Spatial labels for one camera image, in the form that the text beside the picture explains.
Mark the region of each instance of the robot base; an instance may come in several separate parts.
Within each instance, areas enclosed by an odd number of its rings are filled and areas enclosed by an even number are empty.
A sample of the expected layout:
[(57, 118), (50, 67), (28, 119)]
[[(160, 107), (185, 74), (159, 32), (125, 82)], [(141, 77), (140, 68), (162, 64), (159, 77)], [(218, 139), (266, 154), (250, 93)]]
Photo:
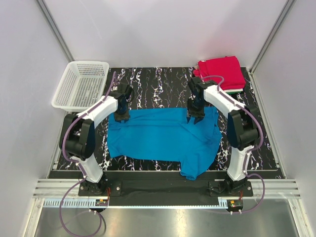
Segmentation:
[(253, 197), (253, 191), (250, 181), (246, 181), (244, 185), (238, 189), (227, 190), (225, 181), (208, 182), (208, 190), (211, 197)]
[(108, 196), (112, 197), (120, 196), (121, 193), (122, 182), (117, 180), (108, 180), (103, 174), (99, 183), (91, 183), (88, 181), (84, 181), (80, 184), (78, 196), (85, 197), (100, 197), (100, 196)]

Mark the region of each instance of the black joint motor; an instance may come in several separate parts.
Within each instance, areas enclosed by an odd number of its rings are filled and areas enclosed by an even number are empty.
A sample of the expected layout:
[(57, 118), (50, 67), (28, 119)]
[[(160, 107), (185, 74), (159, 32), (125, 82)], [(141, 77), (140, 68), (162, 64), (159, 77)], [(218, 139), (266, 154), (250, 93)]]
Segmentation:
[[(78, 116), (72, 114), (65, 116), (59, 140), (60, 149), (62, 149), (67, 129), (77, 118)], [(81, 160), (89, 158), (95, 149), (94, 122), (90, 119), (80, 119), (71, 129), (65, 145), (66, 151), (71, 156), (76, 156)]]
[[(258, 112), (254, 105), (245, 107), (245, 109), (251, 114)], [(245, 111), (233, 110), (228, 114), (227, 120), (227, 138), (232, 147), (242, 151), (259, 140), (258, 127)]]

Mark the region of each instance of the blue shirt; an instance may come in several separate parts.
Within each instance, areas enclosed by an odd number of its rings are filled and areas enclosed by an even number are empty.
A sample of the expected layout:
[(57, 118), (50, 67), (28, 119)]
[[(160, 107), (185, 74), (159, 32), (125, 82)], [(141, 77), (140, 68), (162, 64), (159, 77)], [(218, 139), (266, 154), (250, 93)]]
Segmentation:
[(186, 108), (130, 110), (127, 122), (109, 118), (108, 147), (111, 157), (179, 161), (181, 175), (189, 180), (214, 162), (221, 140), (215, 107), (205, 107), (205, 118), (187, 123)]

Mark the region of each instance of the metal floor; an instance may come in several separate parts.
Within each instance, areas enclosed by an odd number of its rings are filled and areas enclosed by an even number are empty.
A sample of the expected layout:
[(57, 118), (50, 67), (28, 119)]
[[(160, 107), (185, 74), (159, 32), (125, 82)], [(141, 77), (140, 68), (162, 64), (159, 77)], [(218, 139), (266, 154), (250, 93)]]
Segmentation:
[[(255, 205), (245, 200), (245, 208)], [(84, 208), (64, 208), (63, 219), (77, 235), (93, 233), (99, 218), (91, 213), (75, 217)], [(242, 215), (211, 213), (197, 209), (107, 209), (106, 221), (99, 237), (298, 237), (289, 203), (286, 200), (264, 200), (254, 212)], [(61, 227), (58, 208), (43, 208), (36, 237), (67, 237)]]

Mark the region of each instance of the cable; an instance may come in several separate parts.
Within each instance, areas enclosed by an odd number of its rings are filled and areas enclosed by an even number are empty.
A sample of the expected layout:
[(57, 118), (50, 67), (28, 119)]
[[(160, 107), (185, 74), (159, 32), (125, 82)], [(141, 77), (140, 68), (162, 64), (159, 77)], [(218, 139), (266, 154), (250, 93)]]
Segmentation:
[[(259, 144), (258, 144), (256, 147), (254, 147), (254, 148), (249, 149), (248, 151), (246, 151), (246, 155), (245, 155), (245, 157), (244, 157), (244, 159), (243, 159), (243, 163), (242, 163), (242, 171), (243, 171), (243, 173), (245, 174), (245, 176), (246, 176), (247, 178), (250, 178), (250, 177), (252, 177), (252, 176), (258, 177), (258, 178), (261, 180), (261, 182), (262, 182), (262, 187), (263, 187), (262, 196), (261, 196), (259, 202), (257, 203), (257, 205), (255, 205), (253, 208), (251, 208), (251, 209), (249, 209), (249, 210), (240, 212), (240, 214), (241, 214), (241, 213), (249, 213), (249, 212), (254, 211), (255, 209), (257, 209), (257, 208), (261, 205), (261, 203), (262, 203), (262, 201), (263, 201), (263, 198), (264, 198), (264, 196), (265, 196), (265, 193), (266, 193), (266, 187), (265, 187), (265, 182), (264, 182), (263, 178), (262, 178), (259, 174), (249, 174), (249, 175), (248, 175), (248, 174), (247, 174), (247, 167), (246, 167), (246, 163), (247, 163), (247, 153), (259, 149), (259, 148), (262, 146), (262, 144), (263, 144), (263, 131), (262, 131), (262, 128), (261, 128), (261, 126), (260, 126), (258, 120), (255, 118), (255, 116), (253, 116), (253, 115), (251, 114), (251, 112), (249, 112), (248, 110), (246, 110), (243, 106), (241, 106), (241, 105), (239, 105), (239, 104), (235, 104), (235, 101), (231, 98), (231, 96), (229, 96), (229, 95), (227, 95), (226, 93), (224, 93), (223, 91), (221, 91), (220, 86), (221, 86), (221, 84), (222, 84), (222, 83), (224, 82), (224, 80), (225, 80), (224, 77), (218, 76), (218, 75), (211, 75), (211, 76), (203, 77), (201, 80), (204, 81), (204, 79), (206, 79), (206, 78), (221, 78), (222, 80), (221, 80), (221, 81), (218, 83), (218, 85), (217, 85), (217, 91), (218, 91), (218, 93), (221, 94), (221, 95), (222, 95), (224, 98), (226, 98), (228, 101), (230, 101), (231, 103), (233, 103), (236, 107), (238, 107), (239, 109), (243, 110), (247, 115), (249, 115), (249, 116), (251, 117), (251, 119), (255, 122), (255, 124), (257, 125), (258, 130), (259, 130), (259, 136), (260, 136), (260, 142), (259, 142)], [(231, 212), (231, 213), (225, 212), (225, 214), (239, 214), (239, 212), (238, 212), (238, 213), (235, 213), (235, 212)]]
[[(64, 224), (65, 224), (65, 225), (68, 225), (69, 223), (73, 222), (77, 217), (79, 217), (79, 216), (81, 216), (81, 215), (83, 215), (83, 214), (86, 214), (86, 213), (91, 213), (91, 210), (82, 211), (82, 212), (78, 213), (76, 216), (72, 217), (69, 221), (64, 222)], [(100, 234), (100, 236), (103, 236), (103, 235), (105, 234), (105, 232), (106, 232), (106, 222), (105, 222), (105, 219), (104, 219), (104, 217), (103, 217), (102, 215), (101, 215), (101, 217), (102, 217), (102, 222), (103, 222), (103, 224), (104, 224), (104, 231), (103, 231), (102, 234)], [(51, 226), (51, 225), (50, 225), (50, 222), (48, 222), (48, 225), (49, 225), (49, 227), (50, 227), (51, 229), (53, 229), (53, 230), (59, 230), (60, 228), (63, 228), (62, 225), (60, 225), (60, 226), (58, 226), (58, 227)]]
[(238, 200), (241, 200), (241, 199), (242, 199), (242, 196), (243, 196), (243, 193), (242, 193), (242, 191), (241, 191), (241, 192), (240, 192), (240, 197), (239, 197)]
[(213, 187), (207, 188), (208, 190), (211, 190), (212, 192), (215, 192), (217, 194), (221, 194), (225, 191), (225, 189), (222, 189), (221, 191), (215, 191)]
[(100, 225), (98, 227), (98, 229), (96, 230), (96, 232), (94, 232), (93, 234), (91, 235), (88, 235), (88, 236), (79, 236), (79, 235), (76, 235), (74, 233), (72, 233), (70, 230), (67, 229), (66, 227), (66, 224), (64, 223), (63, 221), (63, 218), (62, 218), (62, 213), (61, 213), (61, 208), (62, 208), (62, 204), (64, 203), (64, 199), (65, 197), (68, 195), (68, 193), (77, 185), (83, 183), (86, 179), (87, 179), (87, 173), (84, 169), (84, 167), (80, 164), (79, 160), (74, 160), (74, 159), (71, 159), (68, 157), (67, 155), (67, 152), (66, 152), (66, 141), (67, 141), (67, 138), (70, 134), (70, 131), (71, 129), (73, 129), (73, 127), (76, 125), (76, 123), (82, 119), (83, 117), (85, 117), (86, 115), (88, 115), (89, 113), (91, 113), (93, 110), (95, 110), (97, 107), (99, 107), (108, 97), (108, 95), (110, 94), (110, 91), (111, 91), (111, 88), (113, 86), (113, 83), (117, 80), (117, 73), (114, 72), (113, 73), (113, 77), (112, 77), (112, 80), (111, 80), (111, 84), (109, 86), (109, 89), (107, 90), (104, 98), (102, 99), (102, 101), (100, 101), (99, 103), (97, 103), (95, 106), (93, 106), (90, 110), (88, 110), (86, 113), (82, 114), (81, 116), (79, 116), (75, 121), (72, 122), (72, 124), (70, 124), (70, 126), (68, 127), (66, 133), (65, 133), (65, 136), (64, 136), (64, 139), (63, 139), (63, 144), (62, 144), (62, 152), (63, 152), (63, 156), (64, 158), (69, 161), (69, 162), (74, 162), (78, 167), (79, 169), (81, 170), (82, 174), (83, 174), (83, 179), (79, 182), (77, 182), (75, 185), (73, 185), (70, 189), (68, 189), (68, 191), (65, 193), (65, 195), (63, 196), (63, 198), (61, 199), (61, 202), (60, 202), (60, 205), (59, 205), (59, 219), (60, 219), (60, 223), (62, 225), (62, 227), (65, 229), (65, 231), (70, 234), (71, 236), (74, 236), (74, 237), (93, 237), (95, 236), (99, 230), (101, 229), (101, 225), (102, 225), (102, 219), (103, 219), (103, 216), (99, 213), (99, 212), (94, 212), (96, 213), (99, 218), (100, 218)]
[(110, 188), (107, 188), (106, 189), (107, 193), (108, 193), (108, 200), (105, 202), (105, 204), (98, 204), (98, 206), (106, 206), (108, 207), (109, 206), (109, 201), (110, 201)]
[(96, 211), (95, 211), (94, 213), (99, 216), (99, 218), (100, 218), (100, 224), (99, 224), (98, 229), (97, 229), (93, 234), (88, 235), (88, 236), (79, 236), (79, 235), (76, 235), (76, 234), (72, 233), (70, 230), (68, 230), (68, 228), (66, 227), (66, 224), (65, 224), (64, 221), (63, 221), (63, 217), (62, 217), (62, 214), (61, 214), (61, 208), (62, 208), (62, 205), (63, 205), (63, 203), (64, 203), (64, 200), (65, 200), (66, 196), (68, 195), (68, 193), (69, 193), (75, 186), (81, 184), (81, 183), (84, 182), (85, 180), (86, 180), (85, 178), (82, 179), (81, 181), (79, 181), (79, 182), (77, 182), (76, 184), (74, 184), (70, 189), (68, 189), (68, 191), (64, 194), (64, 196), (63, 196), (63, 198), (61, 199), (61, 202), (60, 202), (60, 204), (59, 204), (59, 219), (60, 219), (60, 223), (61, 223), (62, 227), (65, 229), (65, 231), (66, 231), (68, 234), (70, 234), (70, 235), (72, 235), (72, 236), (75, 236), (75, 237), (93, 237), (93, 236), (95, 236), (95, 235), (99, 232), (99, 230), (101, 229), (101, 226), (102, 226), (102, 215), (101, 215), (99, 212), (96, 212)]

